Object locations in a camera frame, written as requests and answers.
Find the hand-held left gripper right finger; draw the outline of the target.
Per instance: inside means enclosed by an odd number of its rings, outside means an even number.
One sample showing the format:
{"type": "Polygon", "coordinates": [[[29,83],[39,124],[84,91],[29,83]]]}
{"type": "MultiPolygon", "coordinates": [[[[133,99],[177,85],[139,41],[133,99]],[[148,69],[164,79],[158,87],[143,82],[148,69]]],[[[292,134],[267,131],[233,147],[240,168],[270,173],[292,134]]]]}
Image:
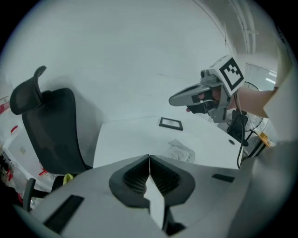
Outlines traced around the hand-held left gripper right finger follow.
{"type": "Polygon", "coordinates": [[[170,237],[230,237],[251,178],[240,169],[150,156],[150,175],[164,198],[162,231],[170,237]]]}

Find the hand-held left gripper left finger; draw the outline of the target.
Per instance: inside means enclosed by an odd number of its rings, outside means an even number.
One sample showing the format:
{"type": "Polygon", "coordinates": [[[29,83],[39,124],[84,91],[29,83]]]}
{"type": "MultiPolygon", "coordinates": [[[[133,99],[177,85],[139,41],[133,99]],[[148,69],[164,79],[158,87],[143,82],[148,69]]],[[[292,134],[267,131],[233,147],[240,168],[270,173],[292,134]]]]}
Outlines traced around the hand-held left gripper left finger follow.
{"type": "Polygon", "coordinates": [[[64,238],[164,238],[143,196],[148,176],[148,155],[87,170],[31,214],[64,238]]]}

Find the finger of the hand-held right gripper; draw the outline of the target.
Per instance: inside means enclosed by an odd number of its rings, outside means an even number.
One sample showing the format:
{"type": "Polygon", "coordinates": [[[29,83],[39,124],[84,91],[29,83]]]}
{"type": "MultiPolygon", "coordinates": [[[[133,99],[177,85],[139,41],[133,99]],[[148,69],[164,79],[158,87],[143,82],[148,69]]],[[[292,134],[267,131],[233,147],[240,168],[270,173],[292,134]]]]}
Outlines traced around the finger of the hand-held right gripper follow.
{"type": "Polygon", "coordinates": [[[193,114],[201,113],[206,114],[208,111],[205,109],[204,103],[198,105],[187,106],[187,112],[192,112],[193,114]]]}
{"type": "Polygon", "coordinates": [[[203,103],[203,100],[199,98],[199,94],[206,94],[207,91],[211,91],[211,87],[198,83],[189,86],[169,98],[169,104],[171,106],[194,106],[203,103]]]}

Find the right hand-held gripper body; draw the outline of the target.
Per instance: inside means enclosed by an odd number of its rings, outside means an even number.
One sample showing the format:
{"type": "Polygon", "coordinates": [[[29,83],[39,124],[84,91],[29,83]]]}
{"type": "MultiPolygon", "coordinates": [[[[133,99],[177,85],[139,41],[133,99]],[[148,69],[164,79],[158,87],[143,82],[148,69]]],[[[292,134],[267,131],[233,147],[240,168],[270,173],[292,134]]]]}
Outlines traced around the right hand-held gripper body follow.
{"type": "Polygon", "coordinates": [[[244,83],[244,76],[232,57],[226,55],[213,63],[208,69],[201,71],[201,83],[208,86],[209,91],[204,93],[204,106],[214,123],[228,122],[227,110],[233,94],[244,83]],[[219,99],[212,99],[207,103],[207,98],[219,90],[219,99]]]}

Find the person's right hand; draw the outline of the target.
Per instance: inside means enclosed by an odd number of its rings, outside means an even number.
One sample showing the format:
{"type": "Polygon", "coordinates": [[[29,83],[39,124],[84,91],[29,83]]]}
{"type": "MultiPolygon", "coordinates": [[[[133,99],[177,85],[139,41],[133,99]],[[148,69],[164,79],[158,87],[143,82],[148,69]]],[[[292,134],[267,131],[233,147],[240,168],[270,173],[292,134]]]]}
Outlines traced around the person's right hand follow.
{"type": "Polygon", "coordinates": [[[214,87],[211,88],[210,90],[207,90],[203,93],[200,93],[198,95],[198,98],[200,100],[207,100],[207,99],[212,99],[213,101],[219,101],[221,96],[221,87],[214,87]]]}

